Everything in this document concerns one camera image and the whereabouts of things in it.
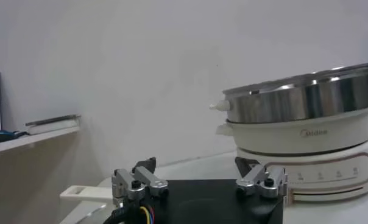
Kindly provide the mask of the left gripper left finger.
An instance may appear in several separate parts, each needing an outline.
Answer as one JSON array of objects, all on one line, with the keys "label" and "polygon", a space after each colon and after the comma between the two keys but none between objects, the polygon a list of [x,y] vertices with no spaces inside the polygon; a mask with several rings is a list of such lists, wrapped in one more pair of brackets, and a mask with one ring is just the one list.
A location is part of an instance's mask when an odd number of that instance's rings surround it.
[{"label": "left gripper left finger", "polygon": [[169,184],[167,180],[154,175],[156,166],[156,157],[151,157],[138,161],[131,171],[114,170],[111,176],[113,204],[119,207],[125,200],[141,201],[146,195],[165,199],[169,195]]}]

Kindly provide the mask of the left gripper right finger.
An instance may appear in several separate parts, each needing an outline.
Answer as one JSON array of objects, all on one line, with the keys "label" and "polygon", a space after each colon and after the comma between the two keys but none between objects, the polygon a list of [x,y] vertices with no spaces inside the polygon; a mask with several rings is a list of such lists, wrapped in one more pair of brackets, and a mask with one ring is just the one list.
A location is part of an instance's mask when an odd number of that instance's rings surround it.
[{"label": "left gripper right finger", "polygon": [[235,164],[240,178],[236,180],[238,197],[246,198],[259,194],[263,198],[288,197],[288,174],[282,166],[267,168],[259,162],[236,157]]}]

